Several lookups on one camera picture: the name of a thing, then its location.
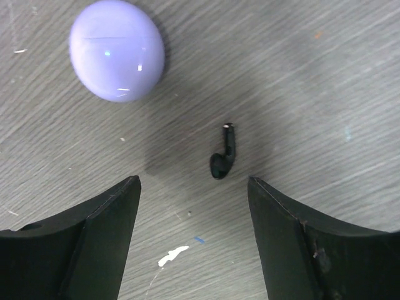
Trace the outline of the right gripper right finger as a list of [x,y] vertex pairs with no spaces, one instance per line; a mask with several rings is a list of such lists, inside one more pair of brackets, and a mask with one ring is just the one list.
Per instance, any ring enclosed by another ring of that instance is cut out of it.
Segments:
[[247,198],[269,299],[398,299],[399,233],[319,212],[250,177]]

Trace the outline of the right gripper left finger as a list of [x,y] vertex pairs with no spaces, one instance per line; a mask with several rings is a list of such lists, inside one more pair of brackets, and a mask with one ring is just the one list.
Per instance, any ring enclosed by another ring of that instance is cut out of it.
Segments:
[[117,299],[141,195],[138,176],[56,215],[1,231],[1,299]]

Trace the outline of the black earbud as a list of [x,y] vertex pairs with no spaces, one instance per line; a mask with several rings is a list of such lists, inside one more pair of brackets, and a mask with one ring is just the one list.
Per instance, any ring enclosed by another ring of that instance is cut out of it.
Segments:
[[236,159],[236,136],[234,124],[231,122],[223,125],[224,154],[214,153],[210,157],[210,172],[214,179],[224,179],[230,172]]

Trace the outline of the purple earbud case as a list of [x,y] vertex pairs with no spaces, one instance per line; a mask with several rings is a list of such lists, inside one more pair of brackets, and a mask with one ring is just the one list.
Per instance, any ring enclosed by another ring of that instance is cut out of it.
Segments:
[[166,57],[153,20],[126,1],[97,1],[83,9],[71,28],[69,54],[79,80],[115,103],[149,94]]

